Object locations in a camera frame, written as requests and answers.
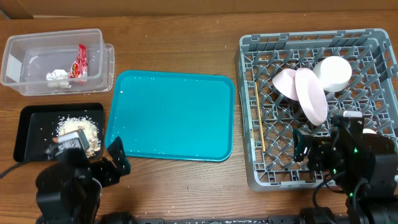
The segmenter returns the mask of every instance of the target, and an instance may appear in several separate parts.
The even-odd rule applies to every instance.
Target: turquoise tray
[[[105,145],[127,156],[226,160],[232,152],[235,87],[226,77],[125,71],[118,76]]]

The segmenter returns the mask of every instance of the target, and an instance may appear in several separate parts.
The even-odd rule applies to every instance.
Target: transparent container
[[[46,75],[55,69],[70,71],[79,44],[87,47],[88,76],[48,81]],[[1,84],[24,96],[110,91],[114,63],[114,48],[104,43],[99,29],[16,35],[8,38],[4,50]],[[50,87],[60,82],[71,87]]]

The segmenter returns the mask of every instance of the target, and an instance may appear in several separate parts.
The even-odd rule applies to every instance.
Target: gray basket
[[[332,55],[347,59],[353,76],[345,90],[327,94],[328,119],[315,127],[306,119],[300,105],[278,93],[271,80],[283,68],[313,68]],[[365,127],[391,137],[397,146],[398,91],[392,86],[392,81],[398,78],[397,72],[391,41],[381,29],[243,36],[236,54],[236,78],[250,188],[266,191],[316,187],[323,174],[310,172],[306,161],[293,161],[292,130],[299,128],[310,134],[329,135],[330,117],[344,110],[362,111]],[[254,82],[258,86],[261,122]]]

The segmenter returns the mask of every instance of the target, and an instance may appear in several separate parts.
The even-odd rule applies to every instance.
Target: red wrapper
[[[87,47],[79,44],[79,53],[76,60],[72,64],[69,72],[69,78],[87,77]],[[79,83],[86,83],[85,80],[78,81]]]

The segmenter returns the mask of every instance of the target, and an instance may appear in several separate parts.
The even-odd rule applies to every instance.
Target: wooden table
[[[385,29],[398,52],[398,12],[307,12],[217,16],[137,16],[0,21],[0,49],[11,35],[99,28],[114,45],[116,74],[128,69],[221,74],[236,84],[234,55],[242,35],[338,29]],[[242,119],[236,90],[234,146],[222,163],[130,158],[132,172],[103,190],[98,214],[139,218],[239,218],[297,214],[312,190],[256,193],[246,183]],[[0,170],[12,159],[19,113],[27,105],[100,102],[108,119],[113,92],[24,97],[0,86]],[[0,180],[0,223],[33,223],[40,215],[35,179],[48,162],[28,164]],[[345,196],[321,190],[318,201],[344,214]]]

